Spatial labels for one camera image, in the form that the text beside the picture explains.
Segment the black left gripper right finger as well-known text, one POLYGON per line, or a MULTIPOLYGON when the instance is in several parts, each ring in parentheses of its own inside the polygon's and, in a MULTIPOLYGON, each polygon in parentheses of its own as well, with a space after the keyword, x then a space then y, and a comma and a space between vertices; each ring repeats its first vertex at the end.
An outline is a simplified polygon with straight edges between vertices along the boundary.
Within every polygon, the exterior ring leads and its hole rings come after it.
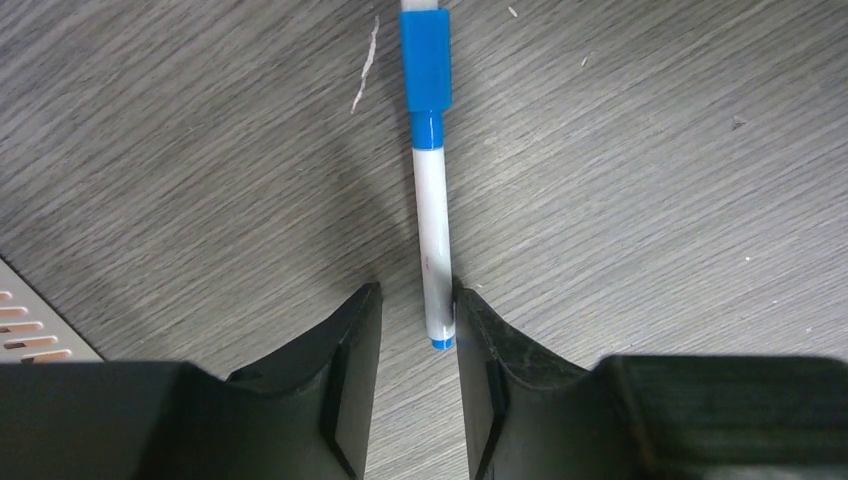
POLYGON ((453 289, 473 479, 843 479, 847 365, 622 355, 575 365, 453 289))

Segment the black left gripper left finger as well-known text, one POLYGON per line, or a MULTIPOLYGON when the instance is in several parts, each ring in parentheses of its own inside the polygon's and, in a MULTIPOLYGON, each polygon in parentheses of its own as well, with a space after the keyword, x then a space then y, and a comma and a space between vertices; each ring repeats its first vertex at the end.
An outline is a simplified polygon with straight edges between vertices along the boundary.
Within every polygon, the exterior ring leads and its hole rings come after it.
POLYGON ((383 296, 219 379, 189 362, 6 364, 5 479, 360 479, 383 296))

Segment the white plastic file rack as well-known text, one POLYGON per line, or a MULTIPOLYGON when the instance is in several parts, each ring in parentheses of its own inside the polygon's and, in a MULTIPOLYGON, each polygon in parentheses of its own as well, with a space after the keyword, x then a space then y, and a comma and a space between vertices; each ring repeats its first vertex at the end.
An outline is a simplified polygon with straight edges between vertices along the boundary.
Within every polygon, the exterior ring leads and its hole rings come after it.
POLYGON ((6 262, 1 263, 1 362, 101 362, 103 358, 6 262))

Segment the blue cap white marker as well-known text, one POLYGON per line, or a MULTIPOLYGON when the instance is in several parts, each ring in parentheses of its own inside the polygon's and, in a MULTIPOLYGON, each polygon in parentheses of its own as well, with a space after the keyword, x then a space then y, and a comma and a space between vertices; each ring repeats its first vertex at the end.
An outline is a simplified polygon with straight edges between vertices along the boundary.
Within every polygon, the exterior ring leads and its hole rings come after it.
POLYGON ((452 105, 449 11, 436 1, 403 1, 399 29, 426 332, 433 348, 448 350, 456 331, 444 148, 452 105))

